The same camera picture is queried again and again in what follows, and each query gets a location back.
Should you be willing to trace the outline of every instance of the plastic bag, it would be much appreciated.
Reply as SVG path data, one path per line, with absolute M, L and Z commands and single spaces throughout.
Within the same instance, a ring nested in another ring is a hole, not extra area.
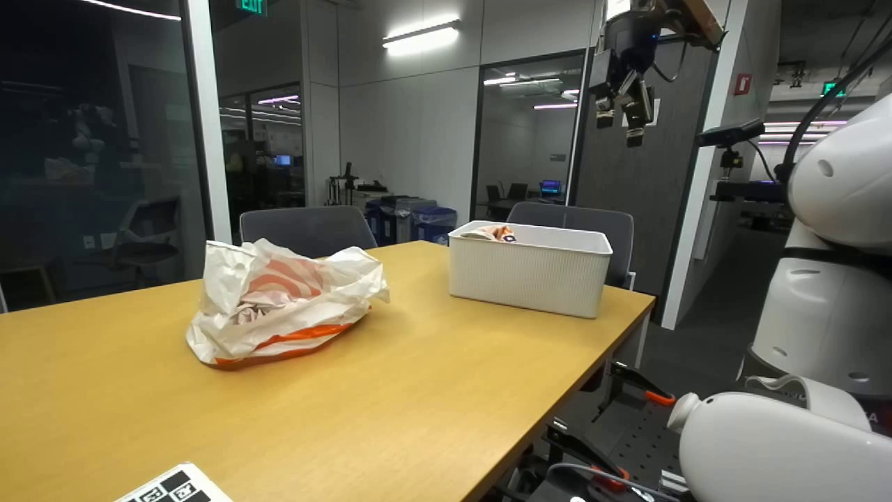
M 381 264 L 361 247 L 305 260 L 266 240 L 205 242 L 204 303 L 186 342 L 205 366 L 314 352 L 388 296 Z

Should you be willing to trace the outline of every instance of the white box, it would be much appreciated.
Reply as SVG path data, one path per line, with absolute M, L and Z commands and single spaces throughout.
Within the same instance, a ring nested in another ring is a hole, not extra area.
M 498 226 L 512 242 L 484 238 Z M 602 232 L 470 221 L 449 233 L 449 292 L 595 317 L 611 257 Z

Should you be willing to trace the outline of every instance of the table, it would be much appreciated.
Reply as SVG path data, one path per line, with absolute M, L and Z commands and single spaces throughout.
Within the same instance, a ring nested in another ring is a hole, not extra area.
M 0 316 L 0 500 L 114 500 L 193 461 L 239 502 L 462 500 L 644 321 L 445 296 L 449 250 L 372 250 L 390 303 L 324 352 L 216 371 L 183 342 L 201 285 Z

